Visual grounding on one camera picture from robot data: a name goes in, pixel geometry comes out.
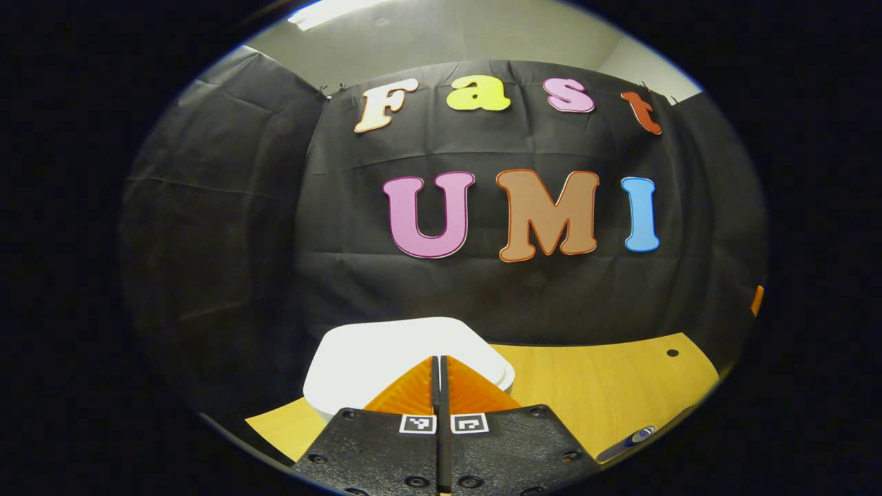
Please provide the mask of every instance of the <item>white plate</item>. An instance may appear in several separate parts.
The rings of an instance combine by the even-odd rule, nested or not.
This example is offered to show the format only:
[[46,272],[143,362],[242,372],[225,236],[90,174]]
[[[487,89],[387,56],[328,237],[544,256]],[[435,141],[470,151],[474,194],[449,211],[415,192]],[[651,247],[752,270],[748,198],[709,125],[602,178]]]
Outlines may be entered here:
[[503,391],[514,368],[464,322],[447,317],[351,324],[318,345],[303,396],[330,421],[341,408],[364,408],[426,357],[456,357]]

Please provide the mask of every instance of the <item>white wall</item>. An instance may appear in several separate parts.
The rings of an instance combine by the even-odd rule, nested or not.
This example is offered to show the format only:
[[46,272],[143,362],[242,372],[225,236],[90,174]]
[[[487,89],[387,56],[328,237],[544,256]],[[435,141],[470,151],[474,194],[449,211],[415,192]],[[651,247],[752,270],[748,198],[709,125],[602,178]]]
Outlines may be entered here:
[[666,95],[671,104],[671,97],[683,101],[701,92],[679,68],[627,34],[597,71],[632,83],[646,83],[649,89]]
[[282,19],[245,44],[315,87],[464,60],[551,62],[596,70],[622,32],[555,0],[392,0],[309,31]]

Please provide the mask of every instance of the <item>black rod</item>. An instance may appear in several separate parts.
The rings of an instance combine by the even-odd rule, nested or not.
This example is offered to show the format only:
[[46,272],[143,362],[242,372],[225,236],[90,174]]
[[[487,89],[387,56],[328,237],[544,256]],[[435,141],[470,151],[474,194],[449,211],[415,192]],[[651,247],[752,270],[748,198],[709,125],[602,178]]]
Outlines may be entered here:
[[439,492],[450,492],[451,487],[451,432],[450,432],[450,389],[447,387],[447,355],[441,357],[438,362],[438,372],[434,373],[437,357],[432,360],[432,388],[434,399],[437,393],[438,403],[435,410],[437,416],[437,488]]

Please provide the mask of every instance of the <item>ceiling light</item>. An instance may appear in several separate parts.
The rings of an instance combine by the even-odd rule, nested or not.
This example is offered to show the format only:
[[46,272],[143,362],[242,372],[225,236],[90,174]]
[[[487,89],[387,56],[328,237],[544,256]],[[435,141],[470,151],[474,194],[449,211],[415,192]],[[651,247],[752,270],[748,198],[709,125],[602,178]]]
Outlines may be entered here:
[[350,12],[361,10],[365,7],[381,4],[388,0],[321,0],[307,5],[301,10],[294,12],[288,18],[288,22],[296,24],[303,31],[312,29],[319,24],[336,19]]

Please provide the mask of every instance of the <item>wooden tabletop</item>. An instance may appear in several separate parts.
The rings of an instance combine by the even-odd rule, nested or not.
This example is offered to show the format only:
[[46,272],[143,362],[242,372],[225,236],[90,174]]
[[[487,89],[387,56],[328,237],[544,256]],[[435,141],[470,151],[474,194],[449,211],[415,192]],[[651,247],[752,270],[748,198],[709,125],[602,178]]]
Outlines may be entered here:
[[[682,333],[602,346],[491,346],[514,367],[512,398],[547,404],[594,458],[644,427],[662,428],[719,380]],[[325,428],[303,398],[246,421],[294,461]]]

